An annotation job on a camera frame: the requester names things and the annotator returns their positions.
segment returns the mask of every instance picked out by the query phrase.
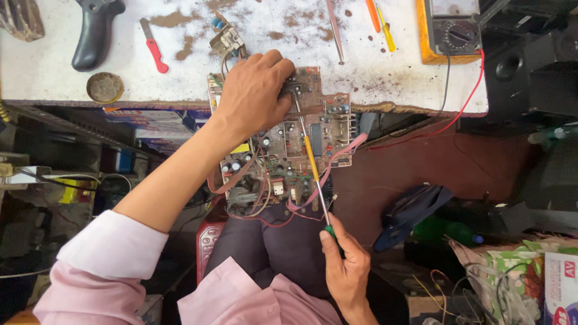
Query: hand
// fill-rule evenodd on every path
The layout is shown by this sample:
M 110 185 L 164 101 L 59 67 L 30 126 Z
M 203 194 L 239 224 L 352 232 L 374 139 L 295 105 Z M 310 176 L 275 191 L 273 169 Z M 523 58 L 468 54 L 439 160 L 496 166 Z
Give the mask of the hand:
M 281 122 L 291 108 L 290 94 L 277 100 L 283 82 L 295 65 L 277 50 L 253 54 L 231 69 L 213 117 L 243 140 Z
M 342 259 L 333 237 L 325 230 L 319 233 L 327 262 L 325 273 L 329 292 L 350 324 L 377 324 L 365 297 L 370 267 L 369 253 L 345 231 L 341 221 L 332 213 L 329 213 L 329 221 L 345 252 L 345 259 Z

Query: shirt cuff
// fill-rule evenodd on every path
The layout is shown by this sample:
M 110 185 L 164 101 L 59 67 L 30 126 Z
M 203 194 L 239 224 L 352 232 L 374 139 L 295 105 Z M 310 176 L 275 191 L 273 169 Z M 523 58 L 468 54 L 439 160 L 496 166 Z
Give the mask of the shirt cuff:
M 57 258 L 105 279 L 150 279 L 169 235 L 111 210 L 62 247 Z

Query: yellow screwdriver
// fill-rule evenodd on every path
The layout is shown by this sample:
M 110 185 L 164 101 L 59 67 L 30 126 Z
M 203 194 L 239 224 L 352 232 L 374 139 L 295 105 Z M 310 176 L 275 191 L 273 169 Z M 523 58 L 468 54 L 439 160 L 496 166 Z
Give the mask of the yellow screwdriver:
M 295 105 L 297 106 L 297 112 L 301 113 L 301 107 L 299 106 L 299 99 L 297 98 L 297 95 L 295 93 L 293 93 L 293 95 L 295 96 Z M 303 116 L 299 116 L 299 122 L 301 122 L 301 130 L 303 131 L 303 141 L 305 142 L 305 149 L 307 150 L 307 156 L 309 157 L 309 163 L 311 164 L 311 171 L 313 172 L 313 180 L 317 185 L 317 190 L 319 192 L 319 200 L 321 201 L 321 207 L 323 208 L 323 214 L 325 215 L 325 221 L 327 222 L 325 230 L 327 230 L 327 232 L 331 234 L 331 236 L 335 240 L 335 243 L 338 244 L 335 232 L 333 231 L 333 227 L 331 226 L 331 223 L 329 223 L 329 215 L 327 214 L 325 199 L 323 199 L 323 192 L 321 192 L 321 184 L 319 184 L 319 173 L 317 172 L 317 165 L 315 164 L 315 157 L 313 157 L 313 150 L 311 149 L 311 142 L 309 142 L 309 136 L 307 135 L 305 122 L 303 122 Z
M 386 24 L 386 21 L 383 19 L 383 15 L 381 14 L 381 10 L 379 9 L 379 5 L 377 5 L 377 13 L 379 14 L 379 19 L 381 19 L 381 24 L 383 25 L 383 34 L 386 36 L 387 47 L 389 48 L 390 52 L 395 51 L 395 43 L 394 38 L 391 37 L 389 25 Z

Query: pink sleeve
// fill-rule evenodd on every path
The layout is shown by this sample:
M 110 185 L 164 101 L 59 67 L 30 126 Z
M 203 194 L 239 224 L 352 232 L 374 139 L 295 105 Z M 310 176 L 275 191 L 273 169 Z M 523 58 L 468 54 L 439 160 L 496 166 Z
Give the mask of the pink sleeve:
M 34 315 L 42 324 L 142 324 L 135 311 L 167 234 L 105 211 L 58 253 Z

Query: green screwdriver handle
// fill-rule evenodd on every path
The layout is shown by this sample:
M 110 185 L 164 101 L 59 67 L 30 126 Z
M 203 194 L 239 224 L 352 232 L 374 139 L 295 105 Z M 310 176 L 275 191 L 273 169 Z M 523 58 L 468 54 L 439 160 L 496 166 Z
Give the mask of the green screwdriver handle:
M 337 247 L 339 248 L 339 254 L 341 255 L 341 258 L 345 258 L 345 252 L 343 251 L 343 248 L 341 248 L 341 245 L 337 241 L 337 236 L 335 235 L 335 232 L 333 231 L 333 226 L 328 224 L 327 226 L 325 226 L 324 230 L 326 230 L 331 235 L 331 237 L 333 237 L 333 240 L 335 241 L 335 243 L 337 244 Z

